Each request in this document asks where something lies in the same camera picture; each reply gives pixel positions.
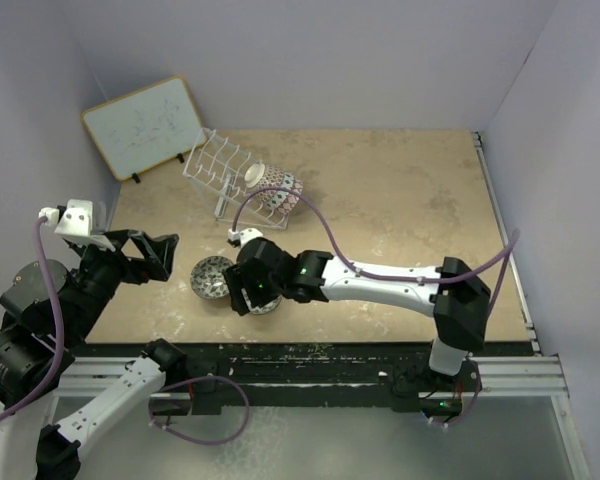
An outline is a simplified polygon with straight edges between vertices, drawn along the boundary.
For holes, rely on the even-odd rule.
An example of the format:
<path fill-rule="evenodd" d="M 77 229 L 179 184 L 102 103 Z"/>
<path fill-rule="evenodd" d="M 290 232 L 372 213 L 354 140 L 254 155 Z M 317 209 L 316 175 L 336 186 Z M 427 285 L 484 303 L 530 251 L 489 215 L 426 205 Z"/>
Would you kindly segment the grey leaf bowl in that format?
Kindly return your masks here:
<path fill-rule="evenodd" d="M 192 291 L 205 300 L 217 300 L 229 295 L 224 272 L 233 262 L 224 256 L 208 256 L 192 269 L 190 285 Z"/>
<path fill-rule="evenodd" d="M 249 313 L 252 315 L 266 315 L 273 312 L 281 303 L 282 297 L 278 296 L 274 298 L 272 301 L 262 305 L 255 306 L 250 301 L 247 302 Z"/>

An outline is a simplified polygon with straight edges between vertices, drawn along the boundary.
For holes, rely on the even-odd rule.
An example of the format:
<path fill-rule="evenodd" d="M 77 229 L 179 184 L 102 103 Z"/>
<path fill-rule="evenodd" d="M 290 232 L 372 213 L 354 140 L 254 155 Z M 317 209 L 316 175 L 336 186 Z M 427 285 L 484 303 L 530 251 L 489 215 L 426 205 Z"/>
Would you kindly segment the red patterned bowl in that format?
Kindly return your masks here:
<path fill-rule="evenodd" d="M 295 180 L 286 191 L 282 192 L 283 199 L 278 206 L 277 211 L 283 216 L 289 215 L 294 207 L 298 204 L 298 194 L 301 194 L 302 191 L 303 183 L 299 180 Z"/>

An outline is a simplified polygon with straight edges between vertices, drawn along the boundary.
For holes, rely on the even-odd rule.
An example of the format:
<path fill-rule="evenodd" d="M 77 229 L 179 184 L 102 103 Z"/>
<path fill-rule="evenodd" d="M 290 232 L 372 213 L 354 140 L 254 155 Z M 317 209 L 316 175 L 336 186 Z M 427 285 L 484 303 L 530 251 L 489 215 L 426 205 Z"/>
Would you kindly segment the brown patterned bowl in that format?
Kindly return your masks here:
<path fill-rule="evenodd" d="M 264 163 L 253 164 L 244 174 L 246 190 L 255 192 L 267 187 L 278 186 L 285 179 L 285 175 L 286 173 L 276 166 Z"/>

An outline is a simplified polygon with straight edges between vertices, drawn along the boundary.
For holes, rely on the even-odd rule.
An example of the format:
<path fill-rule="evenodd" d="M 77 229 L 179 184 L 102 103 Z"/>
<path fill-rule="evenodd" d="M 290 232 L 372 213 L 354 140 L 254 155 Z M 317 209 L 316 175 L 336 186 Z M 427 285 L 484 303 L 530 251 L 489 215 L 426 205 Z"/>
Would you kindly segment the white wire dish rack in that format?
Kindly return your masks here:
<path fill-rule="evenodd" d="M 248 197 L 252 191 L 247 185 L 248 170 L 270 165 L 217 131 L 204 128 L 189 152 L 183 176 L 215 219 L 231 223 L 238 217 L 242 228 L 284 230 L 287 214 L 261 198 Z"/>

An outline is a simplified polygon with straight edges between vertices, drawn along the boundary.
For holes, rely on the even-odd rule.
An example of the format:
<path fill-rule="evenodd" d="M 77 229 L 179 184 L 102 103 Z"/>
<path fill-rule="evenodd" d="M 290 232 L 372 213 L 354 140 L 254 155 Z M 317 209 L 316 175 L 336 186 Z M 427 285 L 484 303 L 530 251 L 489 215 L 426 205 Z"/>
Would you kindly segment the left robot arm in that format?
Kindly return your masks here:
<path fill-rule="evenodd" d="M 75 360 L 73 349 L 84 344 L 118 287 L 165 282 L 173 270 L 176 234 L 118 230 L 101 237 L 107 246 L 68 241 L 80 258 L 73 270 L 39 247 L 37 260 L 0 298 L 0 479 L 74 478 L 88 447 L 116 416 L 185 382 L 185 354 L 155 340 L 90 404 L 58 423 L 45 420 L 60 377 Z"/>

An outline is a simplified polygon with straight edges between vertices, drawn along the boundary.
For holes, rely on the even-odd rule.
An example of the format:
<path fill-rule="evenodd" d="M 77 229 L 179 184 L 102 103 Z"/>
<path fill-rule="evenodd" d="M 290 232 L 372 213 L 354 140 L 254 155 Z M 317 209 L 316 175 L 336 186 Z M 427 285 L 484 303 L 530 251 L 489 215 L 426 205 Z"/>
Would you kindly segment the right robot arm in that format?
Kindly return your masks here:
<path fill-rule="evenodd" d="M 241 316 L 282 297 L 299 304 L 361 301 L 431 318 L 436 337 L 424 376 L 436 391 L 456 384 L 465 358 L 484 347 L 491 290 L 455 257 L 440 266 L 383 266 L 346 262 L 318 250 L 293 256 L 257 237 L 241 244 L 223 277 L 231 307 Z"/>

